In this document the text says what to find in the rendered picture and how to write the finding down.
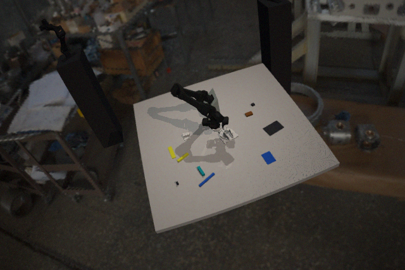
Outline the blue flat rectangular plate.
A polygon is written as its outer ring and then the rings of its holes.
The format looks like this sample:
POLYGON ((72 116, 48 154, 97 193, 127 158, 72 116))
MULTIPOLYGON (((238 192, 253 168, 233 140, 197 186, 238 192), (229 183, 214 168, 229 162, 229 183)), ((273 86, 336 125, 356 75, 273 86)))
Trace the blue flat rectangular plate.
POLYGON ((270 151, 265 154, 262 154, 261 156, 264 158, 267 165, 276 161, 275 158, 273 157, 273 155, 270 153, 270 151))

